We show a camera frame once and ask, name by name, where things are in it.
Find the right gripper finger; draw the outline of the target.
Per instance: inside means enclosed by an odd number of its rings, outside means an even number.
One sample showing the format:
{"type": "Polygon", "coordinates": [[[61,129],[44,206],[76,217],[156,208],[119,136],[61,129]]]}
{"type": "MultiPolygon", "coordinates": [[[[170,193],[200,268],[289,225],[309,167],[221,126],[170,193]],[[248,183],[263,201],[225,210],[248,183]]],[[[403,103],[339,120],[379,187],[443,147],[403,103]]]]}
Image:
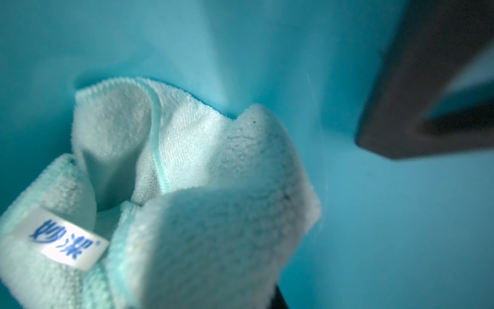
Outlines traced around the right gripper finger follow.
{"type": "Polygon", "coordinates": [[[410,1],[360,118],[356,145],[393,160],[492,148],[492,100],[427,118],[492,40],[492,1],[410,1]]]}

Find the blue bucket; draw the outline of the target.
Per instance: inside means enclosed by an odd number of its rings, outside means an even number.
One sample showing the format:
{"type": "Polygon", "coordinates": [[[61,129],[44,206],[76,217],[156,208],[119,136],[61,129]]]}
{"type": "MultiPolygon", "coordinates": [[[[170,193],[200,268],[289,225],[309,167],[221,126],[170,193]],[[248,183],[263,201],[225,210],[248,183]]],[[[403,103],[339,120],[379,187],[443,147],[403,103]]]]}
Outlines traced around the blue bucket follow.
{"type": "Polygon", "coordinates": [[[1,208],[70,151],[73,93],[168,82],[278,114],[323,203],[291,308],[492,308],[493,152],[391,161],[357,122],[405,1],[2,1],[1,208]]]}

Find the light green cloth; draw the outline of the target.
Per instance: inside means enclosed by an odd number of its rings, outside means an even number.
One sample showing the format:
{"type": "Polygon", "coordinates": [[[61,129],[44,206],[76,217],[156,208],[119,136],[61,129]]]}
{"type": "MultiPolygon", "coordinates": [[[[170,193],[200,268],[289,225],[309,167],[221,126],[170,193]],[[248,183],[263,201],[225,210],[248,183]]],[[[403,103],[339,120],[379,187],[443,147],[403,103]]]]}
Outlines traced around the light green cloth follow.
{"type": "Polygon", "coordinates": [[[145,78],[75,94],[72,152],[1,216],[24,308],[268,308],[321,215],[277,117],[235,119],[145,78]]]}

